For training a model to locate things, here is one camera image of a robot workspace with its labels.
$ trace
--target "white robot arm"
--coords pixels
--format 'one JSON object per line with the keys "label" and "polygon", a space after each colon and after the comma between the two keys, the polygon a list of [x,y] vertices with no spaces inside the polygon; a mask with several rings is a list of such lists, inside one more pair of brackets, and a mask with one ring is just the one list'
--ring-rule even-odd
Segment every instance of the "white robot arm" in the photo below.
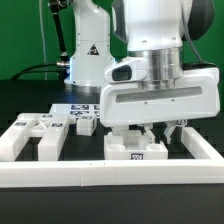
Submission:
{"label": "white robot arm", "polygon": [[100,93],[105,85],[104,68],[114,62],[110,54],[109,14],[92,0],[49,0],[53,13],[61,50],[62,62],[67,62],[62,29],[58,17],[60,9],[73,7],[75,17],[75,54],[68,63],[69,77],[65,80],[68,89],[79,92]]}
{"label": "white robot arm", "polygon": [[128,57],[106,68],[109,84],[100,102],[103,125],[194,119],[219,112],[219,70],[184,71],[182,62],[183,18],[194,31],[191,17],[207,12],[203,28],[194,34],[202,36],[212,23],[211,4],[212,0],[114,2],[115,34],[127,42]]}

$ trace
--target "black cable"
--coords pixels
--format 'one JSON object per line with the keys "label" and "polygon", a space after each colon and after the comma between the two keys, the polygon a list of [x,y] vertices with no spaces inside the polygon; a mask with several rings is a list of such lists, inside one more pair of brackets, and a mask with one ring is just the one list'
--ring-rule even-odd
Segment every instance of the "black cable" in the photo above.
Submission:
{"label": "black cable", "polygon": [[48,64],[39,64],[39,65],[34,65],[34,66],[31,66],[31,67],[28,67],[28,68],[25,68],[23,69],[22,71],[20,71],[19,73],[13,75],[11,77],[11,80],[17,80],[22,74],[26,73],[26,72],[29,72],[33,69],[37,69],[37,68],[44,68],[44,67],[56,67],[57,66],[57,63],[48,63]]}
{"label": "black cable", "polygon": [[20,74],[22,76],[23,74],[29,74],[29,73],[45,73],[45,72],[52,72],[52,73],[58,73],[58,72],[65,72],[66,69],[58,69],[58,70],[38,70],[38,71],[26,71]]}

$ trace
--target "triangular warning sticker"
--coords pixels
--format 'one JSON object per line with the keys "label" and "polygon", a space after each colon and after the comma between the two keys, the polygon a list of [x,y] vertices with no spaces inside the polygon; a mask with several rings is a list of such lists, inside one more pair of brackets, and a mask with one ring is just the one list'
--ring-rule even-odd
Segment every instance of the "triangular warning sticker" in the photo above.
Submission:
{"label": "triangular warning sticker", "polygon": [[98,52],[95,44],[93,44],[93,46],[89,50],[88,55],[99,55],[99,52]]}

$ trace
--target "metal cylinder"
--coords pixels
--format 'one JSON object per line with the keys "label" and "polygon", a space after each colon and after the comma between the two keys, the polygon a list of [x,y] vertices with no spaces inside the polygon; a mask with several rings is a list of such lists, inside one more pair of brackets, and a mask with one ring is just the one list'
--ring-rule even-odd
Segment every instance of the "metal cylinder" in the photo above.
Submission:
{"label": "metal cylinder", "polygon": [[175,79],[183,75],[182,48],[129,52],[129,57],[144,57],[148,64],[148,76],[143,88],[161,90],[173,88]]}

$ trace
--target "white block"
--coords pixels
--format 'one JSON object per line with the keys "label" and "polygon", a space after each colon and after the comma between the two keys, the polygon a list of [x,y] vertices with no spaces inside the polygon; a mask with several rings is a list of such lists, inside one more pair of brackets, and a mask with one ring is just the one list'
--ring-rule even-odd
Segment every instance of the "white block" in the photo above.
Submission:
{"label": "white block", "polygon": [[96,114],[83,115],[76,124],[77,135],[91,136],[97,126]]}
{"label": "white block", "polygon": [[137,132],[136,135],[133,132],[123,136],[105,136],[104,154],[106,160],[168,159],[168,150],[163,142],[151,144],[150,136],[140,136]]}

